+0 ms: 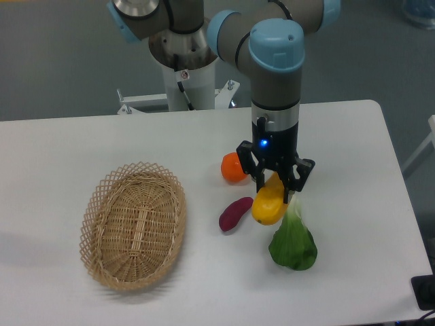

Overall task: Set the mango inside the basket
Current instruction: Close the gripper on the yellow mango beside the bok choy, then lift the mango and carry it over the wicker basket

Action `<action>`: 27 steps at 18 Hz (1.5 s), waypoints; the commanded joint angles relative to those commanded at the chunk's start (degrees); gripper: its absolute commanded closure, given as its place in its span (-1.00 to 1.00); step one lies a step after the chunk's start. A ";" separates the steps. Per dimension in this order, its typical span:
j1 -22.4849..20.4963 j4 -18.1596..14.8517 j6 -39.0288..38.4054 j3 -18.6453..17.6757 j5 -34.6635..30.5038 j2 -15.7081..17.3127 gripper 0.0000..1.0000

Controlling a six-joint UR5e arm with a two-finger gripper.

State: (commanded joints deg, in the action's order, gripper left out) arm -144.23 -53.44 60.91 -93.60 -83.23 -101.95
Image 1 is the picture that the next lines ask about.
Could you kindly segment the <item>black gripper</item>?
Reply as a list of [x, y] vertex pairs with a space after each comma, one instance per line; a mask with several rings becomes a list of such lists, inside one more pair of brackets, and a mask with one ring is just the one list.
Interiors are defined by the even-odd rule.
[[290, 203], [295, 192], [302, 191], [315, 161], [298, 157], [297, 141], [298, 123], [280, 131], [258, 131], [252, 123], [252, 143], [242, 141], [237, 147], [237, 155], [243, 172], [256, 183], [256, 192], [264, 186], [264, 169], [277, 170], [284, 188], [284, 204]]

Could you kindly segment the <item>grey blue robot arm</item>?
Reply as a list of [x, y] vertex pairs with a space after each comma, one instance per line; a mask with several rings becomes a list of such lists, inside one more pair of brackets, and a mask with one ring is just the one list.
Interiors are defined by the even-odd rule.
[[247, 76], [252, 139], [237, 147], [243, 172], [257, 188], [264, 171], [276, 172], [284, 202], [303, 189], [315, 165], [297, 153], [305, 36], [336, 21], [340, 1], [268, 1], [252, 14], [211, 19], [202, 1], [110, 1], [107, 9], [125, 40], [147, 40], [172, 111], [215, 106], [218, 60]]

